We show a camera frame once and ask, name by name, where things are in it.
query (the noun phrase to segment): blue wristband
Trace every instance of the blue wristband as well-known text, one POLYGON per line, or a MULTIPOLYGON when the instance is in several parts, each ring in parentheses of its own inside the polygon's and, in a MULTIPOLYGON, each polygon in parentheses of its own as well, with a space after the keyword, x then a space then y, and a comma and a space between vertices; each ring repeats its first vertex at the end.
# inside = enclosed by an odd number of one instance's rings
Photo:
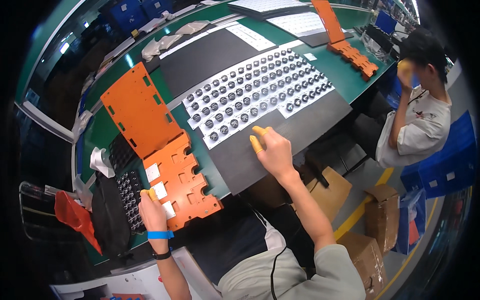
POLYGON ((148 232, 148 239, 165 239, 169 240, 173 238, 173 231, 167 230, 167 231, 149 231, 148 232))

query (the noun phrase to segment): green workbench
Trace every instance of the green workbench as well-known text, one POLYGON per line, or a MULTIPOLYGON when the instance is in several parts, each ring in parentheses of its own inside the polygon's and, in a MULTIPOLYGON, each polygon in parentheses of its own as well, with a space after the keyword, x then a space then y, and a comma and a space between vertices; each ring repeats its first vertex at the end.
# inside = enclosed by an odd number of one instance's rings
MULTIPOLYGON (((133 65, 139 63, 139 61, 135 61, 135 58, 141 53, 142 49, 149 41, 152 40, 152 38, 159 40, 164 35, 167 35, 170 32, 175 32, 183 25, 195 20, 213 21, 232 14, 232 12, 228 10, 225 2, 208 7, 196 8, 196 10, 197 11, 194 11, 185 17, 170 21, 166 26, 157 29, 145 40, 134 44, 134 46, 130 48, 125 55, 118 58, 114 64, 108 70, 106 70, 105 73, 91 86, 85 99, 85 109, 90 110, 100 99, 100 96, 130 69, 132 62, 133 65)), ((334 11, 337 15, 340 25, 344 29, 350 29, 357 25, 365 25, 370 21, 371 17, 369 12, 355 9, 334 8, 334 11)), ((282 45, 296 39, 289 33, 267 22, 259 22, 248 17, 239 19, 237 22, 263 35, 276 45, 282 45)), ((310 61, 310 64, 314 65, 317 67, 317 69, 325 73, 328 79, 334 83, 336 90, 349 104, 352 103, 370 85, 372 85, 373 82, 375 82, 375 80, 378 79, 394 63, 392 59, 390 59, 386 65, 377 60, 373 55, 367 52, 363 43, 360 41, 359 36, 356 33, 353 35, 354 37, 349 38, 347 41, 379 67, 376 75, 373 76, 368 82, 362 80, 360 73, 353 70, 350 63, 343 61, 339 55, 335 55, 332 52, 327 51, 326 46, 311 48, 308 45, 303 44, 293 48, 293 51, 301 55, 305 53, 312 53, 317 60, 310 61)), ((150 77, 152 78, 153 84, 157 88, 165 103, 168 104, 171 102, 173 97, 163 79, 163 74, 160 68, 153 71, 150 74, 150 77)), ((191 152, 195 155, 199 163, 199 167, 195 170, 195 172, 202 173, 209 184, 204 193, 211 193, 219 199, 228 195, 228 187, 222 180, 210 156, 208 155, 207 148, 205 147, 202 139, 200 139, 188 125, 187 119, 189 116, 185 112, 184 108, 181 107, 181 105, 176 107, 172 110, 172 115, 180 127, 185 129, 190 135, 192 140, 191 152)), ((100 149, 108 149, 108 145, 118 134, 119 130, 107 113, 106 109, 104 107, 100 108, 100 110, 92 117, 88 128, 84 132, 83 151, 82 153, 79 153, 82 155, 83 160, 81 166, 81 178, 84 182, 86 182, 94 173, 94 171, 89 167, 90 154, 92 153, 93 148, 98 147, 100 149)), ((133 162, 130 166, 127 166, 127 169, 137 169, 141 173, 140 176, 144 186, 146 188, 149 187, 140 160, 133 162)), ((146 241, 146 235, 135 235, 131 239, 132 248, 146 241)), ((106 257, 100 256, 90 244, 87 245, 87 248, 90 260, 94 264, 106 260, 106 257)))

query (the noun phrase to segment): white t-shirt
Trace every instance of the white t-shirt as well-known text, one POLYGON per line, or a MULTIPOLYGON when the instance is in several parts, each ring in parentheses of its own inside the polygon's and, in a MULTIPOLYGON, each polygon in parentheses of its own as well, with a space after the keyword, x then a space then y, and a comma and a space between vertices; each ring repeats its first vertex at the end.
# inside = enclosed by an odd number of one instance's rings
POLYGON ((378 164, 383 168, 408 166, 440 151, 450 132, 452 101, 448 93, 447 99, 448 103, 435 99, 428 91, 422 90, 420 85, 414 88, 405 115, 406 125, 398 133, 398 150, 392 149, 388 144, 396 112, 391 111, 387 115, 377 143, 378 164))
MULTIPOLYGON (((275 248, 238 263, 220 279, 222 297, 229 300, 272 299, 270 274, 274 258, 283 248, 275 248)), ((365 288, 347 249, 328 245, 315 253, 316 274, 310 280, 293 252, 286 248, 276 260, 275 295, 285 300, 365 300, 365 288)))

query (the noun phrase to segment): black watch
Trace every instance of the black watch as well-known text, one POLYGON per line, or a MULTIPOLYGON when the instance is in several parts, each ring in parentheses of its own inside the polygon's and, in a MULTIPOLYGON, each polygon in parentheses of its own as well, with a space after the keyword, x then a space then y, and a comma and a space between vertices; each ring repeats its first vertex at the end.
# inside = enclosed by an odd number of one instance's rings
POLYGON ((167 259, 167 258, 171 257, 172 252, 170 251, 170 247, 168 248, 168 252, 165 253, 165 254, 156 254, 155 250, 153 250, 152 256, 153 256, 154 259, 156 259, 158 261, 161 261, 161 260, 164 260, 164 259, 167 259))

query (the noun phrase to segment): orange fixture plate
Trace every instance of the orange fixture plate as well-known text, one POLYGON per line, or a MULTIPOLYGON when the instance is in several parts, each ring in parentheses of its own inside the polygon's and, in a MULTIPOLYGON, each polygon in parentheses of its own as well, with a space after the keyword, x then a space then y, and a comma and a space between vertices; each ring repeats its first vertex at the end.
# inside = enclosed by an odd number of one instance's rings
POLYGON ((203 189, 208 184, 203 174, 193 173, 198 162, 193 154, 186 155, 191 141, 188 134, 182 131, 183 134, 165 148, 143 160, 145 169, 154 164, 158 166, 160 177, 152 180, 150 185, 154 187, 162 182, 165 186, 167 196, 159 201, 161 204, 167 201, 172 204, 175 216, 167 220, 168 229, 172 231, 183 228, 191 219, 204 218, 223 208, 216 197, 203 194, 203 189))
POLYGON ((141 62, 100 98, 140 158, 162 149, 182 132, 141 62))

